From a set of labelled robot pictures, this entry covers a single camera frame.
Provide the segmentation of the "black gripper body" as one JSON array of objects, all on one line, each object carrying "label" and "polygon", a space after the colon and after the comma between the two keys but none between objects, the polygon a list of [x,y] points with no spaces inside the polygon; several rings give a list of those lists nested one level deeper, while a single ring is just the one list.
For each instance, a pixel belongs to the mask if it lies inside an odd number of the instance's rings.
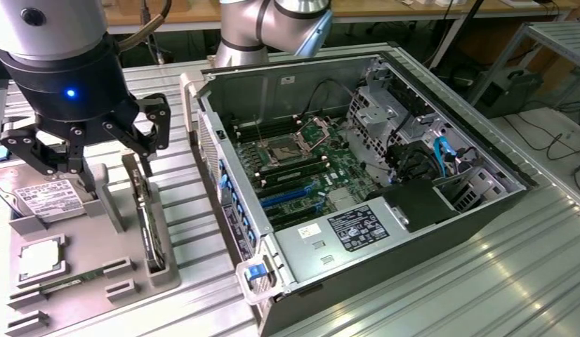
[{"label": "black gripper body", "polygon": [[36,113],[40,129],[79,123],[102,129],[106,121],[130,129],[139,114],[110,34],[88,52],[63,60],[26,60],[0,50],[0,61]]}]

